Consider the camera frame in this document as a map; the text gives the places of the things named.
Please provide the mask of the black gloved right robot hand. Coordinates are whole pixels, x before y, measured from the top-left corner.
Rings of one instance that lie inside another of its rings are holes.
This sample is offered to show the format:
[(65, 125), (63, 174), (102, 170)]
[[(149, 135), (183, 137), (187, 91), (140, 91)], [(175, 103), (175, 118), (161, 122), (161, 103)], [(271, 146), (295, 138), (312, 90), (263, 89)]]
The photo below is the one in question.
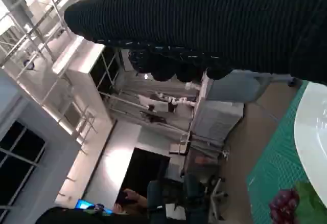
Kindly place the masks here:
[(128, 49), (133, 68), (158, 81), (243, 70), (326, 84), (326, 0), (81, 0), (64, 20)]

